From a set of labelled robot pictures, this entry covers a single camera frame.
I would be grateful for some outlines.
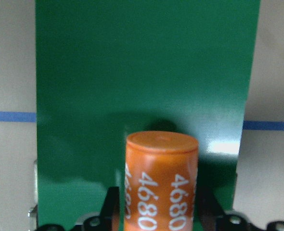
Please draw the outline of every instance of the orange cylinder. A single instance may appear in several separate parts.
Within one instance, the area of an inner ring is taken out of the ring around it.
[[[166,131],[130,134],[124,231],[191,231],[198,141]]]

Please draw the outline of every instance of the battery top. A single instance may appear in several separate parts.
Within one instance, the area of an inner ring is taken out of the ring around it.
[[[127,137],[127,145],[143,152],[176,154],[198,149],[198,140],[185,134],[169,131],[141,131]]]

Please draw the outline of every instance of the blue line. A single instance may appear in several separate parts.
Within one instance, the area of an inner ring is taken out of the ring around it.
[[[36,113],[34,112],[0,112],[0,122],[36,123]]]
[[[243,130],[284,131],[284,122],[244,121]]]

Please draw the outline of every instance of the green surface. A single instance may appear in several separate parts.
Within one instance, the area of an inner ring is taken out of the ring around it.
[[[259,1],[36,1],[39,224],[123,192],[125,137],[200,142],[198,184],[232,205]]]

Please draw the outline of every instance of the blue mark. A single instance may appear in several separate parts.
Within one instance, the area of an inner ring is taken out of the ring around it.
[[[36,113],[34,112],[0,112],[0,122],[36,123]]]
[[[284,131],[284,122],[244,121],[243,130]]]

